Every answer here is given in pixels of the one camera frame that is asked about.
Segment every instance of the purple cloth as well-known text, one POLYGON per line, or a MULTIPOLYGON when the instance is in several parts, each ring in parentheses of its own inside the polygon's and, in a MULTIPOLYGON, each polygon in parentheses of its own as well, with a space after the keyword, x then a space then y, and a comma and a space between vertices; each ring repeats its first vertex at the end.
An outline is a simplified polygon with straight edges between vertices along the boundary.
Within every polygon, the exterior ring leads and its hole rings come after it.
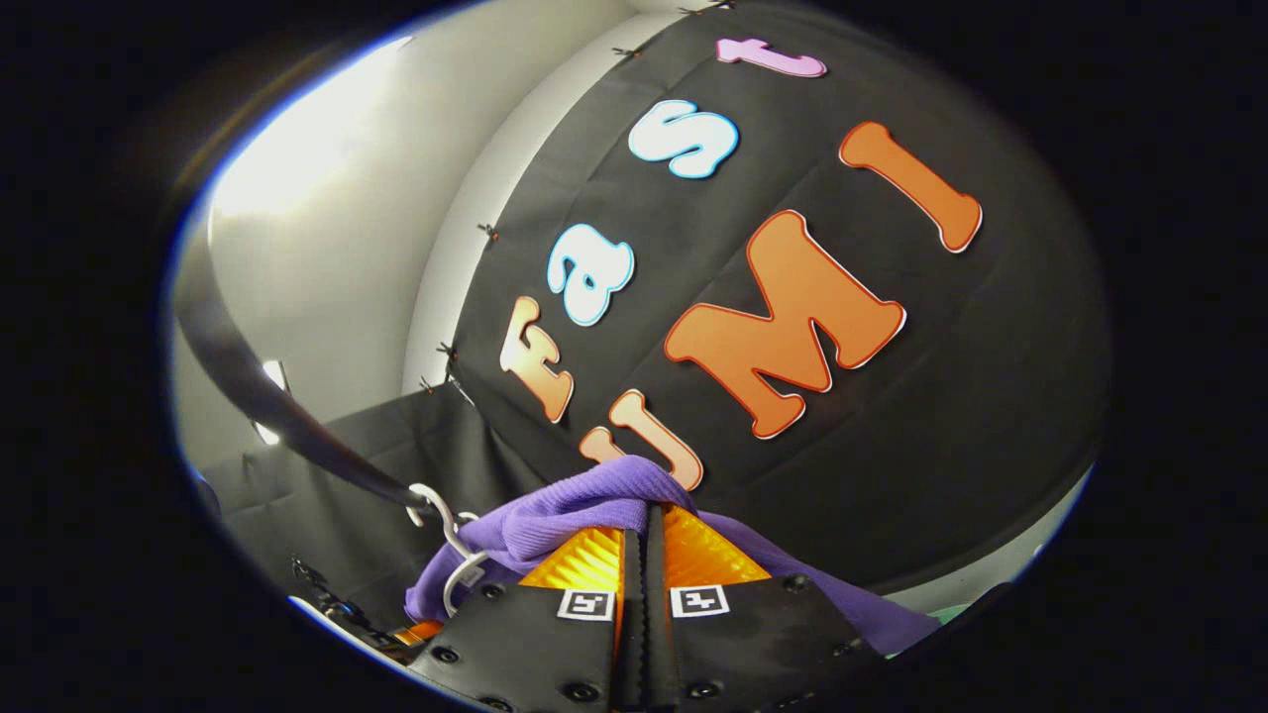
MULTIPOLYGON (((473 552, 488 552, 479 565, 481 581, 517 582, 583 528, 606 527, 647 533, 647 502, 673 502, 753 558, 771 576, 804 573, 832 600, 881 655, 903 651, 938 628, 933 617, 918 614, 870 591, 798 562, 747 525, 723 515, 700 513, 691 496, 659 466, 625 455, 512 500, 460 527, 459 537, 473 552)), ((441 594, 462 557, 445 544, 431 558, 418 584, 406 591, 404 612, 415 622, 446 620, 441 594)), ((460 605, 465 589, 454 587, 460 605)))

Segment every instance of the foam letter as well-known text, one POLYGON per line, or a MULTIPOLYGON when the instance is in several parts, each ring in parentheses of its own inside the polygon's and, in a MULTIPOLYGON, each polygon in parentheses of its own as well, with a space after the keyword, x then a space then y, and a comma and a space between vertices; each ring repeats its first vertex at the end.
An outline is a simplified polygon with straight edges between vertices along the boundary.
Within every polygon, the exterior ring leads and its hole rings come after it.
MULTIPOLYGON (((659 450, 661 455, 668 458, 670 474, 683 488, 691 491, 700 485, 700 480, 704 478, 705 473, 704 466, 700 464, 700 458, 695 450, 691 450, 691 447, 682 443, 681 438, 673 435, 656 416, 648 414, 647 400, 643 398, 642 392, 631 388, 623 393, 612 403, 612 409, 607 412, 607 419, 614 425, 633 430, 643 440, 648 442, 652 448, 659 450)), ((625 455, 625 452, 612 443, 612 431, 604 426, 591 429, 586 434, 586 438, 581 439, 578 450, 586 458, 600 463, 625 455)))
POLYGON ((664 340, 673 362, 709 372, 753 416, 753 435, 768 439, 805 412, 798 395, 780 395, 761 376, 810 391, 832 388, 814 325, 837 345, 837 364, 857 369, 907 322, 898 302, 881 302, 806 232, 796 211, 771 216, 748 241, 748 265, 770 317, 694 304, 664 340))
POLYGON ((563 293, 568 317, 583 327, 598 322, 612 293, 629 284, 633 275, 634 250, 625 242, 612 245, 586 223, 563 231, 547 260, 550 292, 563 293), (572 261, 572 273, 566 279, 567 260, 572 261))
POLYGON ((951 252, 964 252, 981 227, 981 204, 895 143, 884 126, 864 122, 855 127, 841 142, 839 156, 847 166, 876 171, 914 200, 938 226, 938 239, 951 252))
POLYGON ((661 101, 630 129, 630 151, 644 161, 670 161, 670 171, 685 179, 713 175, 718 164, 739 143, 739 129, 727 117, 696 112, 691 101, 661 101))
POLYGON ((533 396, 545 407, 547 419, 558 424, 563 417, 568 401, 572 400, 572 374, 558 374, 547 368, 547 362, 559 363, 559 348, 541 327, 529 322, 541 316, 541 308, 531 297, 520 297, 511 311, 511 324, 506 327, 506 341, 498 362, 503 372, 515 372, 533 396), (527 346, 520 341, 520 335, 527 340, 527 346))
POLYGON ((771 52, 767 47, 770 47, 770 44, 762 42, 761 39, 746 39, 743 42, 735 42, 734 39, 719 39, 718 61, 729 63, 743 60, 757 65, 758 67, 766 67, 767 70, 775 70, 785 75, 805 77, 823 76, 828 71, 828 67, 814 57, 801 55, 794 60, 786 55, 771 52))

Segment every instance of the black metal rod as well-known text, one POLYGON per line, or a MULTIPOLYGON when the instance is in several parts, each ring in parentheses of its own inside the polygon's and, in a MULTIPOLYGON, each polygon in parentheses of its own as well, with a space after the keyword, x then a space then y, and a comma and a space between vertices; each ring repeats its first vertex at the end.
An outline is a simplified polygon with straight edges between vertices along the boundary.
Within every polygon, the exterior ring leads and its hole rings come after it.
POLYGON ((194 356, 216 386, 249 419, 276 433, 318 468, 393 502, 427 507, 424 496, 344 445, 264 372, 224 306, 212 265, 210 218, 207 226, 186 246, 175 285, 175 312, 194 356))

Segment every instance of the orange letter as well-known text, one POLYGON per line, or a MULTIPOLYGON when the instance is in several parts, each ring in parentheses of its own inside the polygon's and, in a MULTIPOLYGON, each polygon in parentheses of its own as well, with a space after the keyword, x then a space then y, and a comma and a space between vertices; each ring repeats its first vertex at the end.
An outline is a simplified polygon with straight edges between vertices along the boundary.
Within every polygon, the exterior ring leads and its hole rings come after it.
MULTIPOLYGON (((670 474, 683 488, 691 491, 700 485, 700 480, 705 474, 705 468, 700 464, 700 458, 691 450, 691 447, 682 443, 681 438, 673 435, 670 429, 664 428, 664 424, 647 412, 647 400, 643 398, 643 393, 637 388, 623 393, 612 403, 607 417, 618 426, 631 429, 643 436, 643 440, 652 444, 652 448, 659 450, 661 455, 668 458, 672 468, 670 474)), ((581 439, 578 449, 586 458, 598 461, 600 463, 625 455, 625 452, 612 443, 612 431, 604 426, 591 429, 586 434, 586 438, 581 439)))
POLYGON ((981 227, 981 206, 957 193, 919 159, 894 142, 876 122, 856 126, 841 142, 841 162, 871 169, 907 194, 938 226, 938 239, 951 252, 964 252, 981 227))
POLYGON ((782 396, 761 376, 820 393, 832 388, 814 325, 837 345, 837 364, 857 369, 907 321, 898 302, 881 302, 824 252, 796 211, 780 211, 748 241, 748 265, 770 317, 695 304, 664 340, 675 362, 692 360, 753 416, 753 435, 773 438, 805 412, 798 395, 782 396))
POLYGON ((555 346, 550 335, 541 331, 540 327, 529 326, 529 322, 540 316, 541 308, 531 297, 521 297, 515 301, 500 362, 503 372, 515 372, 515 376, 520 377, 533 396, 538 397, 538 401, 547 410, 547 419, 552 424, 558 424, 572 398, 572 374, 568 372, 557 374, 547 368, 547 362, 559 363, 559 348, 555 346), (520 341, 521 334, 527 340, 527 346, 520 341))

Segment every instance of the black fabric backdrop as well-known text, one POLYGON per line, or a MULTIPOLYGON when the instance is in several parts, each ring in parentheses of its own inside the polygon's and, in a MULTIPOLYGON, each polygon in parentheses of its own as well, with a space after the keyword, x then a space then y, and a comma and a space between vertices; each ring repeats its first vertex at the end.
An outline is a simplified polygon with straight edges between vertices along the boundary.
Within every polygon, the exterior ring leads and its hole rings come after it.
MULTIPOLYGON (((455 511, 486 513, 544 482, 454 388, 436 387, 326 424, 349 448, 403 483, 427 482, 455 511)), ((290 556, 377 627, 410 625, 404 590, 444 544, 440 519, 416 528, 404 509, 336 478, 284 447, 260 448, 202 471, 219 523, 242 561, 285 594, 313 601, 290 556)))
MULTIPOLYGON (((700 507, 888 592, 1003 544, 1096 458, 1111 354, 1084 226, 1017 132, 929 67, 819 10, 749 0, 664 29, 568 112, 497 231, 467 294, 453 368, 492 429, 550 481, 593 466, 577 444, 598 425, 625 452, 668 466, 607 421, 615 398, 638 388, 700 455, 700 507), (718 39, 751 37, 817 57, 828 74, 715 58, 718 39), (739 128, 711 178, 676 178, 628 148, 630 127, 663 99, 739 128), (947 252, 932 221, 883 178, 839 161, 846 133, 865 121, 981 203, 965 252, 947 252), (670 362, 663 343, 696 302, 768 313, 744 246, 781 209, 803 213, 812 236, 879 298, 899 301, 908 321, 864 368, 832 364, 833 388, 803 392, 803 419, 760 442, 744 409, 695 364, 670 362), (635 252, 633 279, 591 327, 574 325, 545 283, 555 239, 579 222, 635 252), (558 425, 498 364, 519 296, 541 306, 535 324, 562 354, 554 368, 576 379, 558 425)), ((834 348, 820 341, 831 360, 834 348)))

